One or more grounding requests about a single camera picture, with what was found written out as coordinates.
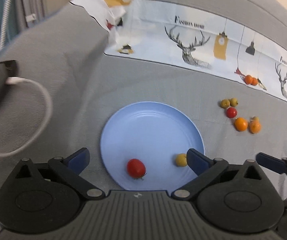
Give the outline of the yellow green longan fruit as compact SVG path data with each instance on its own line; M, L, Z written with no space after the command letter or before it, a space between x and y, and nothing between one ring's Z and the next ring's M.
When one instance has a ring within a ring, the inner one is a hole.
M229 99L224 99L220 102L220 107L222 107L223 109L227 109L230 107L230 101Z

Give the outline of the bare orange kumquat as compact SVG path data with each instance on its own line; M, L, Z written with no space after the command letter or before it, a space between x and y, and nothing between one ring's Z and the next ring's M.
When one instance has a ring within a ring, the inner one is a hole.
M248 121L244 118L236 118L234 122L235 129L239 132L244 132L248 129Z

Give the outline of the mandarin orange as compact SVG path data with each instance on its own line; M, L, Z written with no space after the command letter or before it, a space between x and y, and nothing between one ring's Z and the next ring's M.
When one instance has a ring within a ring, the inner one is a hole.
M251 75L247 75L244 77L244 82L247 84L247 85L251 85L252 84L252 81L253 81L253 77Z
M252 83L253 86L256 86L258 84L258 80L256 78L252 78Z

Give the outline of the grey sofa cover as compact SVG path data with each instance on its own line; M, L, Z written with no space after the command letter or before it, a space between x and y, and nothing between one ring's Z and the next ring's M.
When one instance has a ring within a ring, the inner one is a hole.
M54 113L39 137L19 155L0 158L0 187L22 157L45 162L88 147L91 163L82 173L104 191L119 187L104 170L99 139L107 119L118 109L138 101L158 101L184 112L203 137L209 157L243 163L258 152L287 157L287 102L236 82L165 64L104 55L108 33L81 7L68 3L59 12L24 31L0 53L0 61L16 59L20 74L42 83L50 92ZM19 133L37 124L40 96L28 95L35 86L19 84L0 107L0 144L6 150ZM217 103L238 97L246 116L258 116L258 135L238 133Z

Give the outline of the small tan longan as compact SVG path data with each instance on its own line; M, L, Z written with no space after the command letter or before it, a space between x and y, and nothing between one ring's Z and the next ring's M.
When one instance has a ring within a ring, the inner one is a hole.
M254 117L252 118L252 120L253 120L253 121L259 121L259 117L254 116Z

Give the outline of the blue plastic plate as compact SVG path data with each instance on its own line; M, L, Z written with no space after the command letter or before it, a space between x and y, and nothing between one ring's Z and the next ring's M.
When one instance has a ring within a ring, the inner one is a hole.
M105 124L100 140L103 164L113 180L128 191L172 192L196 178L175 158L190 148L205 153L196 125L184 113L159 102L138 102L117 111ZM133 179L130 159L139 159L146 175Z

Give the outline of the red cherry tomato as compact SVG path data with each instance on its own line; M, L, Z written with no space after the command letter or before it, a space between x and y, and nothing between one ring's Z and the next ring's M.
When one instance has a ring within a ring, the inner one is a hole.
M133 179L141 179L146 175L146 167L139 159L130 159L127 163L127 172Z
M226 110L226 116L229 118L229 119L233 119L237 116L238 112L237 110L235 109L235 107L229 107L227 110Z

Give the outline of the plastic orange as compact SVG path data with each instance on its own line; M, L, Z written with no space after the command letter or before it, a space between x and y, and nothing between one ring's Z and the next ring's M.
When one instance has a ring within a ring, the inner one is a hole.
M257 134L261 131L261 123L259 122L259 120L252 120L250 123L249 123L249 131L252 133L252 134Z

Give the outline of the deer print white cloth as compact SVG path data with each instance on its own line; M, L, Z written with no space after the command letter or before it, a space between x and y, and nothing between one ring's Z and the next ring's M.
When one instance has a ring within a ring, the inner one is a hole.
M105 53L244 83L287 102L287 9L276 0L72 0L109 33Z

